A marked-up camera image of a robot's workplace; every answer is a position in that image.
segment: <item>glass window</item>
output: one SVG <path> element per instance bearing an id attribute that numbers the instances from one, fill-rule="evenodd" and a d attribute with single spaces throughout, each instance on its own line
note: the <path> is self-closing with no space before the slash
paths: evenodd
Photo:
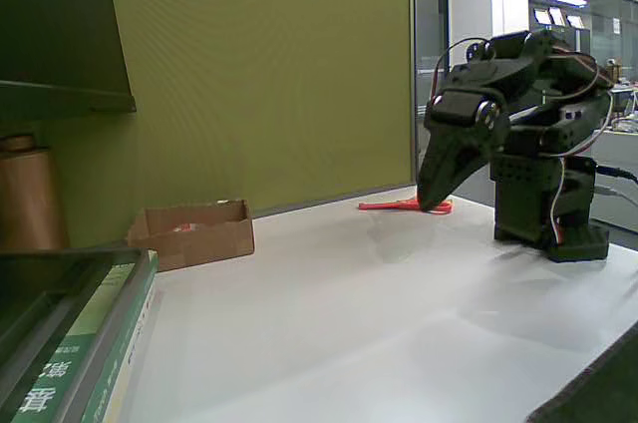
<path id="1" fill-rule="evenodd" d="M 583 52 L 591 54 L 602 66 L 614 59 L 621 66 L 621 77 L 638 80 L 638 3 L 632 0 L 564 1 L 569 2 L 529 0 L 530 28 L 541 25 L 536 19 L 539 11 L 558 8 L 565 16 L 567 28 L 576 29 L 580 24 L 584 28 Z"/>
<path id="2" fill-rule="evenodd" d="M 434 68 L 447 47 L 448 0 L 415 0 L 417 156 L 421 158 L 429 140 L 423 118 L 430 99 Z M 441 72 L 445 72 L 447 64 L 442 66 Z"/>

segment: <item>green wall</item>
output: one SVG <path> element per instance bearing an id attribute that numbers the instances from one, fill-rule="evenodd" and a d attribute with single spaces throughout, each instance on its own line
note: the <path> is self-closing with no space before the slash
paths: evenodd
<path id="1" fill-rule="evenodd" d="M 47 123 L 73 245 L 142 207 L 407 183 L 408 0 L 114 0 L 134 115 Z"/>

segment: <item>brown cylinder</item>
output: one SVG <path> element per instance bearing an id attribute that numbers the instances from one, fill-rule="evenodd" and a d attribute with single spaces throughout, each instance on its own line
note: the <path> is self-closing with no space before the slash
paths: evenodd
<path id="1" fill-rule="evenodd" d="M 53 161 L 33 136 L 0 141 L 0 225 L 2 251 L 69 246 Z"/>

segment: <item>open cardboard box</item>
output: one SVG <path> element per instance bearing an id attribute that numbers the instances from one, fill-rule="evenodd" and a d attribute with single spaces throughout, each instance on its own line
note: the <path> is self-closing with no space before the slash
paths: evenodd
<path id="1" fill-rule="evenodd" d="M 158 271 L 174 270 L 255 252 L 246 201 L 144 209 L 127 236 L 129 246 L 158 251 Z"/>

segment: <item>red plastic item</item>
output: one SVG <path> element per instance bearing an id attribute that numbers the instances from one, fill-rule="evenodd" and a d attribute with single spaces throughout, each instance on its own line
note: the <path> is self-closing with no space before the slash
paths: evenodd
<path id="1" fill-rule="evenodd" d="M 452 213 L 452 201 L 443 201 L 429 213 L 447 215 Z M 419 200 L 414 197 L 406 201 L 383 202 L 381 204 L 359 204 L 360 211 L 421 211 Z"/>

